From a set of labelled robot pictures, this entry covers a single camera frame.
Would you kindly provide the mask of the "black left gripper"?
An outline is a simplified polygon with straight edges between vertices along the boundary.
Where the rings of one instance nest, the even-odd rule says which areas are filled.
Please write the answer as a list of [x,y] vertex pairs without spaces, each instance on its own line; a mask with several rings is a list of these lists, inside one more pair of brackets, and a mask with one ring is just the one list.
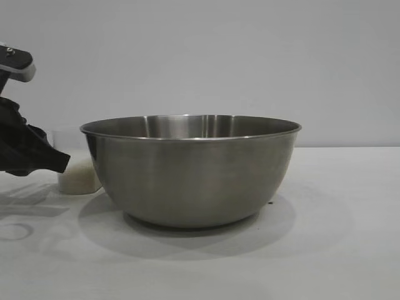
[[40,169],[63,173],[70,158],[50,145],[45,131],[26,125],[18,103],[1,97],[1,171],[14,176]]

